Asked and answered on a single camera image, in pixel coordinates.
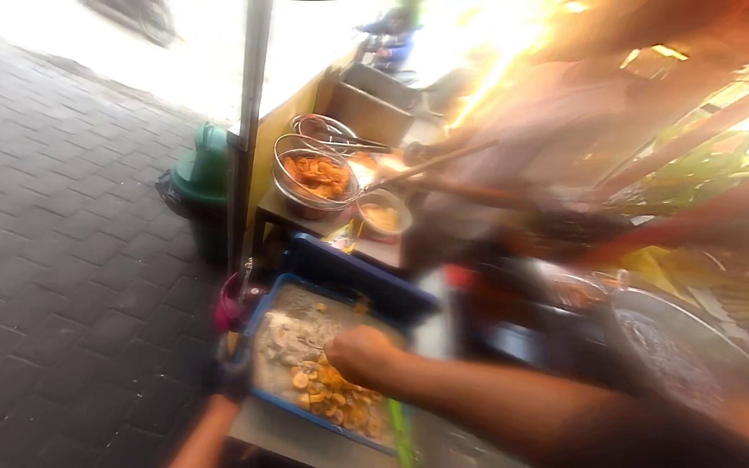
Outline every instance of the small bowl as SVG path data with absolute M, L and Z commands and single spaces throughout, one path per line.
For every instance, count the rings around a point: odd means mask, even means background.
M 363 214 L 361 207 L 367 203 L 375 203 L 381 207 L 391 207 L 398 211 L 398 228 L 390 231 L 389 229 L 383 229 L 374 223 L 369 217 Z M 373 231 L 374 233 L 380 234 L 381 236 L 399 236 L 412 225 L 412 214 L 409 212 L 409 208 L 400 200 L 400 198 L 394 196 L 390 192 L 386 192 L 384 189 L 379 188 L 369 193 L 364 193 L 357 199 L 357 209 L 360 211 L 360 216 L 363 217 L 363 225 Z

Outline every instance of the fried snack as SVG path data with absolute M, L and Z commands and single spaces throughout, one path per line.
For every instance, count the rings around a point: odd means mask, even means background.
M 331 401 L 334 402 L 337 406 L 344 406 L 345 405 L 345 396 L 343 396 L 342 393 L 334 393 L 331 396 Z
M 299 374 L 294 376 L 294 387 L 300 390 L 306 388 L 309 382 L 308 376 L 303 372 L 299 372 Z
M 307 410 L 311 406 L 310 396 L 307 393 L 301 393 L 294 398 L 294 404 L 303 410 Z
M 325 198 L 342 197 L 348 185 L 350 172 L 348 167 L 337 166 L 325 156 L 286 157 L 283 161 L 285 170 L 309 191 Z
M 339 425 L 343 424 L 343 419 L 344 419 L 343 418 L 343 410 L 337 408 L 337 410 L 334 412 L 334 415 L 331 416 L 331 418 L 329 420 L 331 422 L 333 422 L 334 424 L 336 424 L 337 426 L 339 426 Z

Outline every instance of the hand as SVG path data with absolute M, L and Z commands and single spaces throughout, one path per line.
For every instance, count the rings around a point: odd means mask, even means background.
M 418 142 L 410 143 L 403 151 L 403 164 L 407 166 L 417 166 L 428 159 L 429 145 Z
M 380 390 L 380 376 L 403 351 L 372 326 L 361 325 L 340 333 L 325 346 L 325 356 L 346 380 L 372 390 Z
M 207 373 L 205 386 L 210 393 L 222 394 L 234 403 L 250 392 L 253 380 L 253 336 L 240 336 L 231 357 L 226 357 L 226 344 L 215 353 Z

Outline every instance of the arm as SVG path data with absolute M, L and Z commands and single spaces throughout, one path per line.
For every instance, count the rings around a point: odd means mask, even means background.
M 240 405 L 223 395 L 213 395 L 198 425 L 190 433 L 169 468 L 216 468 L 224 450 L 227 430 Z
M 608 441 L 616 415 L 633 407 L 615 392 L 532 370 L 425 359 L 372 327 L 338 335 L 325 351 L 349 381 L 449 416 L 538 465 L 581 462 L 576 455 Z
M 224 358 L 222 346 L 209 369 L 205 385 L 212 393 L 201 419 L 175 454 L 168 468 L 217 468 L 227 430 L 250 391 L 253 377 L 253 341 L 239 339 L 233 356 Z

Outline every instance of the person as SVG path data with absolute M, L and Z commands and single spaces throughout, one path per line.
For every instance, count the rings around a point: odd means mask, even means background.
M 214 468 L 248 395 L 252 340 L 211 373 L 211 396 L 168 468 Z M 521 367 L 437 361 L 359 326 L 325 348 L 349 382 L 476 431 L 537 468 L 749 466 L 749 442 L 660 403 Z
M 734 1 L 627 2 L 634 9 L 616 3 L 569 15 L 567 21 L 574 23 L 559 28 L 562 34 L 529 59 L 540 64 L 483 106 L 487 109 L 473 117 L 472 126 L 456 128 L 441 143 L 410 145 L 404 159 L 412 165 L 465 146 L 499 142 L 439 172 L 407 180 L 428 192 L 403 238 L 409 270 L 418 273 L 452 260 L 493 232 L 510 210 L 586 209 L 573 203 L 578 194 L 557 187 L 573 182 L 572 163 L 626 111 L 631 79 L 620 64 L 633 49 L 706 27 Z

